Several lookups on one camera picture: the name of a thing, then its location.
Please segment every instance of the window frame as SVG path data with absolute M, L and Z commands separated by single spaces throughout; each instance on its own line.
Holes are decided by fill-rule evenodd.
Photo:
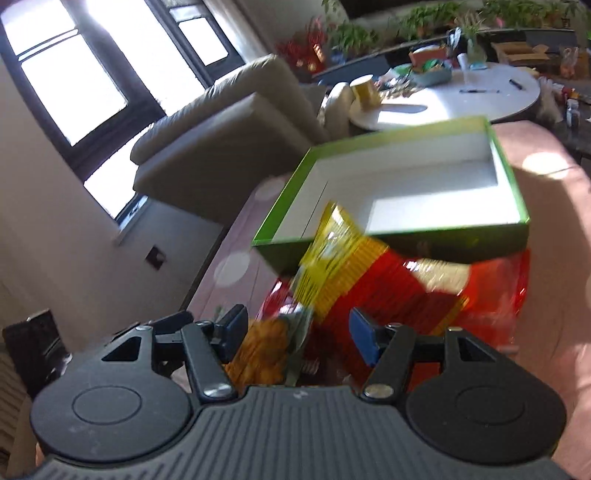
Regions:
M 236 51 L 228 37 L 223 32 L 215 18 L 213 17 L 210 9 L 205 5 L 203 1 L 197 1 L 194 5 L 199 6 L 205 13 L 200 17 L 205 18 L 207 23 L 212 28 L 223 47 L 228 52 L 228 56 L 217 60 L 209 65 L 205 65 L 187 37 L 185 37 L 183 31 L 179 27 L 179 23 L 174 19 L 170 13 L 171 8 L 166 7 L 161 0 L 144 0 L 156 19 L 166 30 L 168 36 L 172 39 L 175 46 L 183 55 L 185 61 L 191 67 L 193 73 L 203 83 L 204 86 L 212 86 L 216 80 L 230 73 L 233 70 L 243 66 L 244 60 L 240 54 Z
M 94 22 L 90 15 L 83 14 L 83 9 L 76 0 L 60 1 L 72 17 L 78 35 L 84 38 L 97 61 L 127 100 L 126 107 L 98 125 L 80 141 L 71 145 L 43 105 L 21 64 L 73 37 L 53 43 L 23 60 L 19 60 L 19 57 L 25 52 L 39 48 L 51 41 L 52 38 L 17 54 L 14 53 L 4 24 L 0 21 L 0 54 L 37 123 L 75 175 L 84 182 L 138 131 L 166 115 L 107 32 L 97 22 Z
M 80 0 L 59 1 L 70 14 L 74 22 L 74 29 L 78 30 L 76 35 L 82 36 L 97 61 L 102 65 L 105 72 L 127 100 L 126 107 L 98 125 L 84 138 L 75 143 L 75 145 L 71 145 L 49 111 L 43 105 L 43 102 L 25 74 L 21 63 L 32 58 L 34 55 L 60 44 L 62 41 L 73 38 L 75 35 L 50 44 L 46 48 L 42 48 L 20 60 L 19 57 L 22 57 L 26 52 L 39 48 L 39 46 L 45 45 L 51 40 L 65 35 L 67 32 L 63 32 L 40 44 L 32 46 L 25 50 L 25 52 L 15 53 L 6 34 L 4 23 L 0 21 L 0 56 L 23 100 L 37 120 L 37 123 L 64 161 L 73 170 L 74 174 L 84 183 L 129 140 L 145 127 L 166 117 L 166 113 L 144 82 L 139 78 L 115 40 L 90 15 L 86 2 Z M 201 61 L 193 46 L 184 36 L 176 20 L 170 14 L 169 9 L 165 7 L 161 0 L 144 0 L 144 2 L 171 38 L 193 74 L 206 89 L 213 86 L 218 78 L 244 65 L 242 57 L 230 43 L 209 11 L 209 8 L 203 2 L 199 2 L 200 8 L 204 8 L 206 12 L 202 17 L 207 19 L 212 30 L 228 52 L 227 57 L 207 66 Z M 115 220 L 120 223 L 133 210 L 142 197 L 142 195 L 136 194 L 116 216 Z

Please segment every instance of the yellow cup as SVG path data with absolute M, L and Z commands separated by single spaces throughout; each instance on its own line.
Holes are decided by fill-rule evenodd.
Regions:
M 350 84 L 363 110 L 373 110 L 381 105 L 382 99 L 373 81 L 373 75 L 364 75 Z

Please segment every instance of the window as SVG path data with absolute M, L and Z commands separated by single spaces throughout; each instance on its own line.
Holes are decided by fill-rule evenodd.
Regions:
M 208 85 L 244 65 L 203 0 L 146 0 Z
M 243 64 L 196 0 L 20 0 L 0 51 L 23 98 L 114 218 L 132 210 L 141 134 Z

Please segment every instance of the sunlight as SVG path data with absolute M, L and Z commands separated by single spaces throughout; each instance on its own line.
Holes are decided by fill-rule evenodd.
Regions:
M 21 65 L 71 145 L 127 105 L 81 35 L 48 48 Z
M 17 55 L 75 27 L 59 0 L 16 2 L 2 13 L 2 24 Z
M 178 27 L 205 65 L 210 65 L 228 56 L 228 51 L 212 30 L 206 18 L 194 18 L 193 20 L 181 22 Z
M 562 155 L 554 152 L 532 153 L 521 164 L 521 168 L 525 171 L 544 175 L 555 180 L 565 178 L 569 174 L 571 166 Z
M 129 159 L 129 154 L 148 129 L 129 140 L 84 183 L 86 190 L 113 218 L 135 195 L 133 185 L 138 166 Z
M 397 111 L 397 105 L 400 106 L 400 111 Z M 397 97 L 385 100 L 378 114 L 378 123 L 410 127 L 449 120 L 450 118 L 451 115 L 441 102 L 437 91 L 424 89 L 407 98 Z
M 167 115 L 205 91 L 144 0 L 88 0 L 88 9 Z

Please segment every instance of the pen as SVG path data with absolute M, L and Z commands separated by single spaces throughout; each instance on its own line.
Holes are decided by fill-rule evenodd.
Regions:
M 519 90 L 523 90 L 523 85 L 513 79 L 509 79 L 509 83 Z
M 462 89 L 460 93 L 500 93 L 500 90 L 479 90 L 477 88 Z

